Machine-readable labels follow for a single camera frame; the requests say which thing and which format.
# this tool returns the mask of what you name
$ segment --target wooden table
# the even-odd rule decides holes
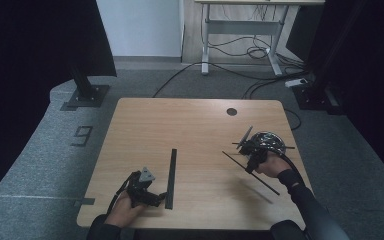
[[[205,24],[203,28],[204,47],[202,51],[202,69],[203,75],[208,74],[208,35],[209,34],[236,34],[236,35],[271,35],[273,37],[270,48],[267,49],[267,56],[273,68],[275,75],[282,75],[276,56],[276,48],[282,33],[285,18],[288,14],[290,5],[322,5],[325,0],[195,0],[197,3],[204,4]],[[281,5],[282,13],[278,22],[274,21],[226,21],[211,20],[210,5]]]
[[[237,115],[230,116],[227,109]],[[177,149],[173,210],[148,207],[135,228],[267,230],[291,219],[304,226],[286,188],[260,177],[280,196],[246,173],[222,151],[246,165],[236,145],[249,126],[279,135],[296,147],[282,104],[265,100],[120,99],[101,149],[77,223],[90,226],[105,213],[131,172],[146,166],[156,177],[149,187],[167,190],[171,150]],[[287,151],[310,187],[298,149]]]

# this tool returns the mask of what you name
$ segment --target light wood tabletop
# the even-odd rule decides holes
[[[195,2],[229,5],[322,5],[325,0],[195,0]]]
[[[227,114],[234,108],[235,116]],[[270,131],[296,147],[282,104],[271,100],[122,98],[114,112],[77,223],[90,226],[106,212],[130,173],[147,167],[156,177],[149,192],[167,191],[171,150],[177,149],[173,210],[149,206],[134,228],[268,230],[291,219],[304,227],[296,205],[277,179],[259,175],[273,193],[225,156],[242,165],[236,145],[249,126],[251,135]],[[286,155],[311,189],[298,149]]]

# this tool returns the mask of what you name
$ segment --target black stand base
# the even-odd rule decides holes
[[[110,89],[109,85],[92,85],[92,97],[85,98],[80,96],[79,90],[76,89],[73,95],[71,96],[70,101],[65,102],[61,111],[76,111],[78,107],[101,107],[102,101],[105,98],[105,95]]]
[[[299,108],[302,110],[327,111],[327,113],[331,115],[344,114],[340,106],[332,105],[326,94],[314,97],[314,94],[311,94],[310,92],[310,88],[303,86],[293,87],[292,91],[295,94]]]

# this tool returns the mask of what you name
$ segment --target desk leg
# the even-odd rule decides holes
[[[208,75],[208,60],[209,60],[209,49],[208,49],[208,25],[210,24],[210,4],[205,4],[205,22],[204,22],[204,29],[203,29],[203,41],[204,46],[202,49],[202,69],[201,73],[202,75]]]
[[[283,25],[285,25],[285,19],[286,19],[286,15],[288,14],[288,9],[289,9],[288,5],[285,5],[283,7],[283,12],[279,20],[279,26],[277,27],[276,35],[274,35],[272,45],[270,46],[269,49],[267,49],[267,55],[269,57],[274,74],[276,76],[282,75],[282,70],[279,67],[278,58],[276,56],[276,48],[277,48],[277,44],[279,43],[280,35],[282,34]]]

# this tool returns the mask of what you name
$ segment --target person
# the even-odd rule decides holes
[[[273,225],[270,231],[275,240],[301,240],[307,238],[312,240],[349,239],[345,231],[315,199],[310,189],[300,183],[298,174],[277,154],[268,152],[267,160],[259,164],[255,171],[271,178],[278,178],[286,186],[292,201],[297,205],[306,224],[304,232],[299,229],[296,223],[290,220]],[[145,205],[138,205],[132,208],[129,195],[126,192],[122,192],[110,214],[100,215],[94,220],[88,234],[88,239],[119,239],[121,230],[129,226],[145,208]]]

